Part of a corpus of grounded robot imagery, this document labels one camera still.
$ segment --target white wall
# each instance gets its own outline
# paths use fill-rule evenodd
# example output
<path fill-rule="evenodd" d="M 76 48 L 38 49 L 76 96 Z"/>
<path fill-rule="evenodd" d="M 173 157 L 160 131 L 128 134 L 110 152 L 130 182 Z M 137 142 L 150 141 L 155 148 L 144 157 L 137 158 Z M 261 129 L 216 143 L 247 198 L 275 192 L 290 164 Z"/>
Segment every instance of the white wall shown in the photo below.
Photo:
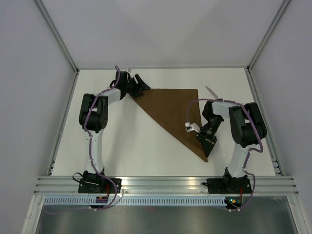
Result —
<path fill-rule="evenodd" d="M 293 175 L 312 219 L 312 1 L 294 0 L 253 75 L 268 115 L 279 159 Z"/>
<path fill-rule="evenodd" d="M 282 0 L 43 0 L 78 68 L 246 66 Z"/>
<path fill-rule="evenodd" d="M 31 0 L 0 2 L 0 229 L 21 232 L 73 70 Z"/>

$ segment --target brown cloth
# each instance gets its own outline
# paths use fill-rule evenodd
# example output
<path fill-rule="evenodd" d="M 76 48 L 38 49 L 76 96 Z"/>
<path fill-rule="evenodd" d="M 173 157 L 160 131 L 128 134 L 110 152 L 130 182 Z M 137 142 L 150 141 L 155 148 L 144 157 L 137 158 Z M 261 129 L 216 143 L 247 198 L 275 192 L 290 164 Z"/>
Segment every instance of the brown cloth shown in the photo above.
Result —
<path fill-rule="evenodd" d="M 196 132 L 187 133 L 185 130 L 187 108 L 194 99 L 198 99 L 197 89 L 151 89 L 144 91 L 144 96 L 134 100 L 168 133 L 208 162 L 201 144 L 195 137 Z M 190 108 L 189 121 L 201 127 L 198 102 Z"/>

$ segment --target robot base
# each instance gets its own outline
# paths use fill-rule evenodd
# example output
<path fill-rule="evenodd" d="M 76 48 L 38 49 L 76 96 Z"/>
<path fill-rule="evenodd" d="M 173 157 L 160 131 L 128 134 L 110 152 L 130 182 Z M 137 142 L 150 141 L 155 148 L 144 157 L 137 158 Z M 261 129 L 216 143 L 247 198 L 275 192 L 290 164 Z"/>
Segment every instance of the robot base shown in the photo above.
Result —
<path fill-rule="evenodd" d="M 120 193 L 121 181 L 119 178 L 111 178 L 116 184 L 117 193 Z M 89 173 L 85 171 L 79 182 L 79 194 L 114 194 L 115 188 L 111 182 L 100 177 L 98 174 Z"/>
<path fill-rule="evenodd" d="M 207 179 L 207 183 L 202 183 L 207 186 L 209 194 L 251 194 L 252 187 L 247 175 L 235 178 L 231 177 L 227 168 L 223 178 Z"/>

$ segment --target white table surface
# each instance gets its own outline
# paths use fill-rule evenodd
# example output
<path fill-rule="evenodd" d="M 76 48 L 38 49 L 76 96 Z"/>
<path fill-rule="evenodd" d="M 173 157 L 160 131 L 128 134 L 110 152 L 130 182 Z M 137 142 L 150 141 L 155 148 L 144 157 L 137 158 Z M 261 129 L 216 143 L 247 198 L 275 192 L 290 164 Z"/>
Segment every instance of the white table surface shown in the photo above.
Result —
<path fill-rule="evenodd" d="M 70 105 L 52 175 L 72 176 L 85 170 L 88 142 L 78 117 L 85 93 L 97 94 L 115 79 L 115 70 L 80 71 Z M 205 85 L 220 98 L 247 103 L 253 101 L 243 69 L 140 69 L 138 73 L 152 88 L 198 89 L 199 98 L 213 98 Z M 205 102 L 199 103 L 202 112 Z M 102 157 L 108 176 L 222 176 L 230 163 L 234 141 L 228 119 L 216 134 L 218 142 L 208 162 L 160 127 L 128 95 L 108 110 L 103 135 Z M 253 152 L 247 169 L 257 176 L 274 176 L 271 157 Z"/>

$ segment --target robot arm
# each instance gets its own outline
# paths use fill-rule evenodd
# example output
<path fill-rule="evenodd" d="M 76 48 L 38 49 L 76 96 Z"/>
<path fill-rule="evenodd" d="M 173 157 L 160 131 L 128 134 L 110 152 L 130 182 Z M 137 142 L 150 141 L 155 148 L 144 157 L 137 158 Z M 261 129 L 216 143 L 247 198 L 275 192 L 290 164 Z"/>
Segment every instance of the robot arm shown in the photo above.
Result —
<path fill-rule="evenodd" d="M 83 102 L 81 106 L 81 125 L 84 125 L 84 122 L 86 120 L 89 105 L 94 100 L 94 95 L 85 94 L 83 97 Z M 95 168 L 98 172 L 101 172 L 104 174 L 104 166 L 103 166 L 103 160 L 102 160 L 102 137 L 103 137 L 103 131 L 104 128 L 107 125 L 108 120 L 108 106 L 116 101 L 121 100 L 121 91 L 119 89 L 112 89 L 105 94 L 99 96 L 98 103 L 96 105 L 96 112 L 91 112 L 88 123 L 87 123 L 87 129 L 90 131 L 92 135 L 92 145 L 91 149 L 88 148 L 88 151 L 91 150 L 91 154 L 93 156 L 93 163 Z M 86 139 L 89 140 L 89 134 L 85 131 Z M 87 165 L 85 168 L 88 172 L 93 172 L 94 168 L 91 165 L 90 160 L 87 161 Z"/>
<path fill-rule="evenodd" d="M 260 138 L 265 138 L 267 130 L 258 105 L 255 102 L 251 102 L 244 107 L 255 124 Z M 199 128 L 194 123 L 186 123 L 186 130 L 188 132 L 192 130 L 197 131 L 196 138 L 201 143 L 206 157 L 209 156 L 217 142 L 215 134 L 222 121 L 224 121 L 223 117 L 230 119 L 231 133 L 235 141 L 231 162 L 225 169 L 222 181 L 219 181 L 219 184 L 216 186 L 216 193 L 220 193 L 220 189 L 222 188 L 226 189 L 225 191 L 223 190 L 224 193 L 235 193 L 237 190 L 239 191 L 240 188 L 244 188 L 245 185 L 249 185 L 247 187 L 250 187 L 250 182 L 247 179 L 243 167 L 249 149 L 258 144 L 258 141 L 241 107 L 234 103 L 207 101 L 202 114 L 207 120 L 207 123 L 202 128 Z"/>
<path fill-rule="evenodd" d="M 113 83 L 117 81 L 119 71 L 116 72 L 116 79 L 112 81 Z M 86 124 L 86 129 L 91 133 L 92 143 L 89 144 L 88 153 L 91 152 L 93 164 L 98 172 L 104 175 L 104 165 L 102 160 L 102 136 L 103 131 L 107 125 L 108 121 L 108 106 L 116 101 L 122 100 L 126 94 L 130 94 L 132 98 L 142 96 L 141 91 L 151 89 L 147 84 L 145 84 L 138 74 L 135 78 L 130 77 L 130 73 L 127 71 L 120 71 L 119 82 L 114 89 L 111 89 L 101 96 L 98 97 L 94 108 L 90 110 L 96 96 L 93 94 L 85 94 L 82 99 L 79 123 L 84 130 L 84 124 L 87 120 L 88 113 L 90 116 Z M 90 141 L 89 133 L 85 131 L 86 139 Z M 112 180 L 117 184 L 121 182 L 121 179 L 112 178 Z M 96 174 L 91 161 L 87 161 L 85 171 L 82 175 L 79 185 L 79 193 L 103 193 L 106 191 L 107 181 Z"/>

